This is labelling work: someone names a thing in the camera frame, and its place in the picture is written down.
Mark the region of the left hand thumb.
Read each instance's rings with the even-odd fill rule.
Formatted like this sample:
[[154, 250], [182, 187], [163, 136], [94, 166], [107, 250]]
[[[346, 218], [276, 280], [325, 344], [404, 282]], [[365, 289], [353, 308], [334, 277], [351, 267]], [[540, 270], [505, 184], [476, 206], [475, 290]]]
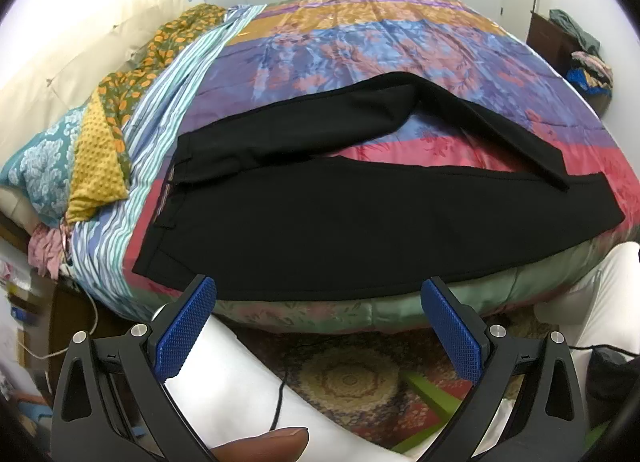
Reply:
[[306, 427], [272, 430], [210, 450], [221, 462], [296, 462], [309, 442]]

